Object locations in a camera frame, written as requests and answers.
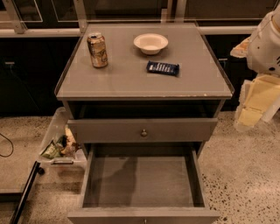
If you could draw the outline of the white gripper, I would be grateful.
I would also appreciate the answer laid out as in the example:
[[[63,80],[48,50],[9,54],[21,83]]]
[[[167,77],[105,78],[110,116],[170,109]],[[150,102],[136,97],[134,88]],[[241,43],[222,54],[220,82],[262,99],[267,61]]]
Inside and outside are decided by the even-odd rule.
[[[249,84],[244,102],[234,114],[237,131],[251,130],[263,120],[268,122],[280,109],[280,77],[258,74]]]

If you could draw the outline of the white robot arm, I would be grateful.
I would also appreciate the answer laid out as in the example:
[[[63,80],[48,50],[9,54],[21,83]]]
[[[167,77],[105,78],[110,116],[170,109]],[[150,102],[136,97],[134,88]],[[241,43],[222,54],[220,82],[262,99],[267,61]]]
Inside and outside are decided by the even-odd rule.
[[[230,55],[245,58],[248,68],[257,73],[252,81],[243,82],[234,116],[234,127],[247,131],[260,120],[268,122],[279,110],[280,5],[269,12]]]

